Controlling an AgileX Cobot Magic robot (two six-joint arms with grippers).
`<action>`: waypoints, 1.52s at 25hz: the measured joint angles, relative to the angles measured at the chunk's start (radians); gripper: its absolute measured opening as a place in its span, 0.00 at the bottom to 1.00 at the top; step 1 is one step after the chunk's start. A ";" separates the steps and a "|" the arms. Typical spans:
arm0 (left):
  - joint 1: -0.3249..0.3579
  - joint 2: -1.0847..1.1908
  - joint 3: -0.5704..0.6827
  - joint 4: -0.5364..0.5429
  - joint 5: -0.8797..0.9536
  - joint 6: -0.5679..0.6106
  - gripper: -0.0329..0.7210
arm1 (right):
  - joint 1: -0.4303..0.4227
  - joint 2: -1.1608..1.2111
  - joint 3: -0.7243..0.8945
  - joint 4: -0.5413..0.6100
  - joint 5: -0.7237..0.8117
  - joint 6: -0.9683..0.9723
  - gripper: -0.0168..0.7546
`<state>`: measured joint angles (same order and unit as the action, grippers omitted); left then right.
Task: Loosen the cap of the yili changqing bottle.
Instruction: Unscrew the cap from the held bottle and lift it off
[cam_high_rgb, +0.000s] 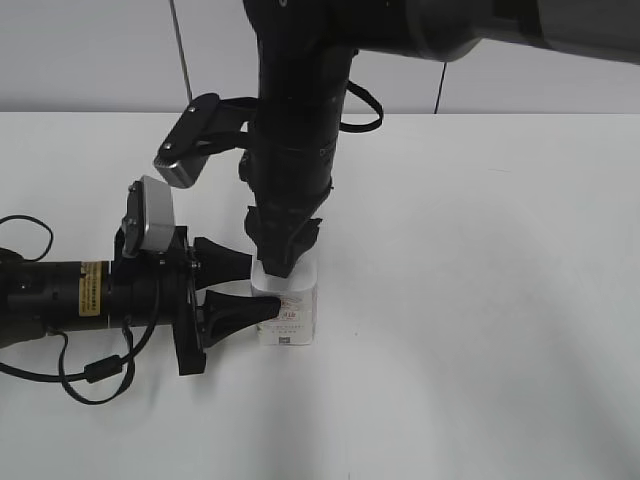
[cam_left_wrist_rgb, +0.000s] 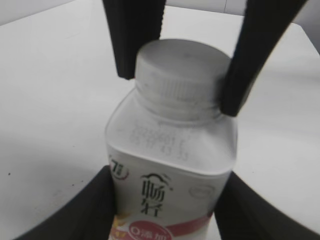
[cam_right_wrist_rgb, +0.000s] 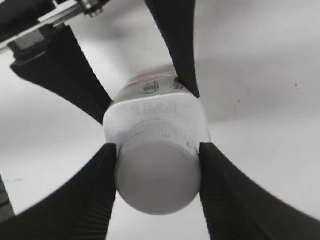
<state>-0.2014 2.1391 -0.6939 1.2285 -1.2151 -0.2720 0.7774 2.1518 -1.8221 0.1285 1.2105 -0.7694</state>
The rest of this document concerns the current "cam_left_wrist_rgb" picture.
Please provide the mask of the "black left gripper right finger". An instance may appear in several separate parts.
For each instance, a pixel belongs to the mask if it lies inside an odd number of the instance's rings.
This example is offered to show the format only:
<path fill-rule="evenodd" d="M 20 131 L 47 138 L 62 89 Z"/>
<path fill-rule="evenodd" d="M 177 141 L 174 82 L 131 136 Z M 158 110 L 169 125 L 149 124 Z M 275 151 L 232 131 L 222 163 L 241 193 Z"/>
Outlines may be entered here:
<path fill-rule="evenodd" d="M 320 235 L 291 219 L 252 190 L 234 172 L 214 215 L 223 240 L 318 240 Z"/>

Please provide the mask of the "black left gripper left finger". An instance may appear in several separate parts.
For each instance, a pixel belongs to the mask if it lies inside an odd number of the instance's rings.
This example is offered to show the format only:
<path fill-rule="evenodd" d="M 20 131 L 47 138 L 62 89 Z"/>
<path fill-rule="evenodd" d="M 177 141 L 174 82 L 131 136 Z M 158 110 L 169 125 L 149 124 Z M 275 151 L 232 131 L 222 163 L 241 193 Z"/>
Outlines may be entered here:
<path fill-rule="evenodd" d="M 64 207 L 17 240 L 107 240 L 116 214 L 110 167 L 98 174 Z"/>

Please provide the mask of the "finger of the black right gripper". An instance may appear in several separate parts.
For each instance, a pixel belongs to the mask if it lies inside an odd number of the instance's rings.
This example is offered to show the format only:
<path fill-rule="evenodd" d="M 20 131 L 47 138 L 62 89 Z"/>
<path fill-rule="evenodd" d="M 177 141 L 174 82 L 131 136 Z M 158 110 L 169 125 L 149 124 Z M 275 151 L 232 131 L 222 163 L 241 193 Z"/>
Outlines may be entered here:
<path fill-rule="evenodd" d="M 135 78 L 140 48 L 158 40 L 166 2 L 164 0 L 103 0 L 117 75 Z"/>
<path fill-rule="evenodd" d="M 224 78 L 220 111 L 236 117 L 273 49 L 304 0 L 248 0 L 238 41 Z"/>

